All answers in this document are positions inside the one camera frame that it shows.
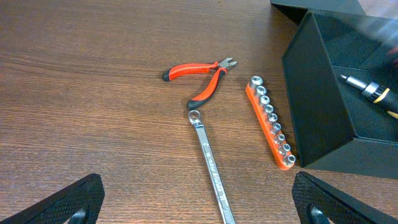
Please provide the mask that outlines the silver ring wrench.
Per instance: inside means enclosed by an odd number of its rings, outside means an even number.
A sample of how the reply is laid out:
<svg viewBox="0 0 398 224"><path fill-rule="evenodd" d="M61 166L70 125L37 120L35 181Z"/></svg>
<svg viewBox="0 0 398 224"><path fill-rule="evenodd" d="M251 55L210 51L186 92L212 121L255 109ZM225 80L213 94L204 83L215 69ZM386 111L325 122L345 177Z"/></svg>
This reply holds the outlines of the silver ring wrench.
<svg viewBox="0 0 398 224"><path fill-rule="evenodd" d="M233 216L233 211L229 205L226 192L218 172L218 168L213 157L210 142L206 134L205 125L201 121L201 114L198 110L191 110L188 112L188 118L192 126L197 132L197 136L200 142L202 153L205 158L208 173L211 179L213 189L215 191L216 201L219 206L221 217L224 224L236 224Z"/></svg>

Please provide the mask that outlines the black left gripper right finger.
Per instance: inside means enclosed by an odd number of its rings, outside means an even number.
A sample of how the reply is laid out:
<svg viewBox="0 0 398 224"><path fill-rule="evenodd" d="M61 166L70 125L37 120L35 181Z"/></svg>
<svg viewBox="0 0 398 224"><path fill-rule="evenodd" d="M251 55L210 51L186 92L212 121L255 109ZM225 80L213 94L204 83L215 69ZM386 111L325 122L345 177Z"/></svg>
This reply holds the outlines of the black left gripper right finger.
<svg viewBox="0 0 398 224"><path fill-rule="evenodd" d="M396 218L303 171L295 175L292 197L301 223L397 223Z"/></svg>

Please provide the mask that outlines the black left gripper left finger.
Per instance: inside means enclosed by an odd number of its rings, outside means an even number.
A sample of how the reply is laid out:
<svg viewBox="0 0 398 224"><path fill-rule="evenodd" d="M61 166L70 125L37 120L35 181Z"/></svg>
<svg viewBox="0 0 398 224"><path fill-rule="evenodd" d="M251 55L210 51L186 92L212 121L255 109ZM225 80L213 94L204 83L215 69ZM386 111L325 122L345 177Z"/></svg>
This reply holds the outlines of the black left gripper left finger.
<svg viewBox="0 0 398 224"><path fill-rule="evenodd" d="M1 223L96 223L104 196L101 176L89 174Z"/></svg>

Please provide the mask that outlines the black yellow screwdriver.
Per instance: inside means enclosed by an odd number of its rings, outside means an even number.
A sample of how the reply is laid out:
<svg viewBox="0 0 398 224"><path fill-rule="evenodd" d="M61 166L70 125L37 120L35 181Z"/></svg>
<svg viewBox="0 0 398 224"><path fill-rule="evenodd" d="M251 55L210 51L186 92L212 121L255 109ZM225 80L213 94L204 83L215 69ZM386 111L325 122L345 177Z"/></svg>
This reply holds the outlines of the black yellow screwdriver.
<svg viewBox="0 0 398 224"><path fill-rule="evenodd" d="M353 76L340 74L346 84L361 91L370 102L381 107L388 115L397 119L397 93L375 82L365 83Z"/></svg>

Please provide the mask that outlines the black cardboard box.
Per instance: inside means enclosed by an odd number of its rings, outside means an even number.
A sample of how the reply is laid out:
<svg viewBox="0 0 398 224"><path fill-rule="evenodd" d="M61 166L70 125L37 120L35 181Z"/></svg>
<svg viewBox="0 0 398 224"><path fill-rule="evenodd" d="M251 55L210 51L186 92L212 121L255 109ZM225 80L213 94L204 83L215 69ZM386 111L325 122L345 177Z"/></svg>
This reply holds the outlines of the black cardboard box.
<svg viewBox="0 0 398 224"><path fill-rule="evenodd" d="M348 85L397 91L397 3L274 1L298 30L282 57L303 168L397 178L397 119Z"/></svg>

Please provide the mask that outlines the orange socket rail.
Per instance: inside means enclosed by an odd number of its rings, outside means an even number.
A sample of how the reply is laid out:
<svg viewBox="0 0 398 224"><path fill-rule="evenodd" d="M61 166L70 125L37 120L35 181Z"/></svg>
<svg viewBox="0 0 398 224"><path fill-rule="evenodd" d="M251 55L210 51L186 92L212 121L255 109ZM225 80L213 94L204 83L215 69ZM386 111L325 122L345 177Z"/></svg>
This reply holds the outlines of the orange socket rail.
<svg viewBox="0 0 398 224"><path fill-rule="evenodd" d="M245 89L246 95L266 137L275 163L281 170L289 170L295 165L296 157L291 153L291 145L282 132L282 126L271 105L267 89L262 84L261 77L252 76Z"/></svg>

